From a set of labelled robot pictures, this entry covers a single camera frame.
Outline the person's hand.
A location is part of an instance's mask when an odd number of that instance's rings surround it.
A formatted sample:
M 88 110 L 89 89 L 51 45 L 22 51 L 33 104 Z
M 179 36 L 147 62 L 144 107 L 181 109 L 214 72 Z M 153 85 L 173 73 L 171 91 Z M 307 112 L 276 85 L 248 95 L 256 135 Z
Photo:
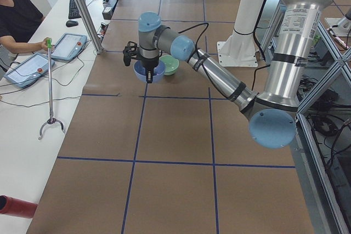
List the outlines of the person's hand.
M 42 50 L 45 50 L 46 52 L 50 49 L 51 51 L 54 51 L 55 49 L 55 45 L 51 44 L 50 47 L 48 47 L 48 41 L 50 41 L 51 39 L 50 38 L 45 38 L 42 43 L 41 43 L 41 48 Z

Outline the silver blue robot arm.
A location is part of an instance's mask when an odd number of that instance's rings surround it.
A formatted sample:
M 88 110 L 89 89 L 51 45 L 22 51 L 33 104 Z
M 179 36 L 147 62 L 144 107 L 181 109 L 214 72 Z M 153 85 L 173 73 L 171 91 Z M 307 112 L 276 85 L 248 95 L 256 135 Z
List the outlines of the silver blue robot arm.
M 142 13 L 138 21 L 138 59 L 152 82 L 159 53 L 186 61 L 194 71 L 209 79 L 229 101 L 237 104 L 249 121 L 251 137 L 260 145 L 277 149 L 295 137 L 298 109 L 297 89 L 308 62 L 321 12 L 333 0 L 282 0 L 286 11 L 279 40 L 263 92 L 247 88 L 228 70 L 214 61 L 194 42 L 161 22 L 153 12 Z

